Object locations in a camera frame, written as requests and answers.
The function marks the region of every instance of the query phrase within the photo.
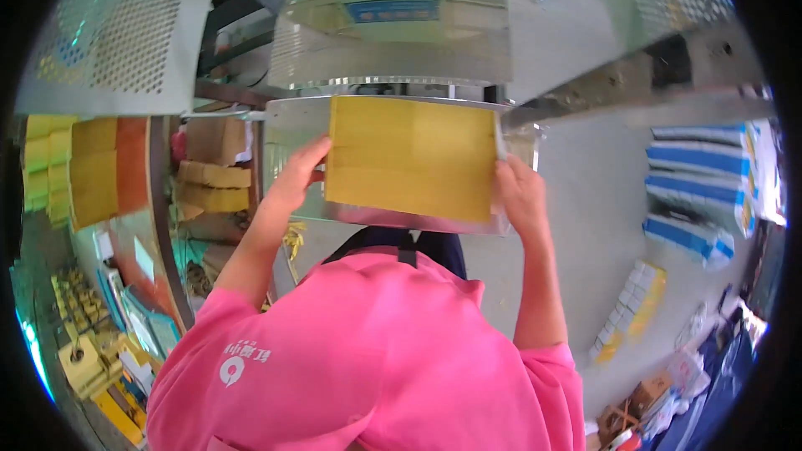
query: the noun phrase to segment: pink shirt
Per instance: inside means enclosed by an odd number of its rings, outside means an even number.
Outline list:
[[[147,406],[154,451],[585,448],[566,345],[518,351],[484,285],[371,248],[316,265],[259,314],[216,289]]]

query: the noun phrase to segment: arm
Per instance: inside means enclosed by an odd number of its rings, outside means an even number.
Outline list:
[[[323,180],[323,172],[315,171],[315,167],[329,153],[330,147],[329,137],[322,136],[290,156],[256,209],[248,231],[217,277],[215,288],[241,293],[256,309],[261,308],[273,278],[273,263],[289,216],[303,204],[309,185]]]
[[[496,178],[507,217],[524,245],[524,289],[513,343],[519,350],[567,343],[543,178],[512,154],[498,161]]]

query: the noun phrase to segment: yellow carton stack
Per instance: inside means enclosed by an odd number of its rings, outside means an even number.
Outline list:
[[[72,126],[67,164],[72,229],[80,230],[117,214],[117,119],[96,118]]]
[[[75,115],[30,115],[25,132],[25,210],[45,209],[51,224],[63,226],[70,213],[66,162]]]
[[[590,357],[604,363],[615,356],[625,336],[641,336],[666,291],[667,273],[659,266],[638,259],[618,303],[610,313],[590,349]]]

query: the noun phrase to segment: yellow cardboard sheet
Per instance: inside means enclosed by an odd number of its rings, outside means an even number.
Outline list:
[[[494,117],[456,105],[334,96],[326,200],[486,223]]]

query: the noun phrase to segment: hand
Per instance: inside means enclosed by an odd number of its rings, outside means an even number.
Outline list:
[[[496,181],[507,218],[524,243],[548,236],[546,184],[543,178],[517,156],[496,161]]]
[[[282,172],[270,186],[264,203],[275,213],[289,216],[303,205],[306,189],[323,181],[323,172],[315,170],[331,148],[331,138],[323,135],[289,156]]]

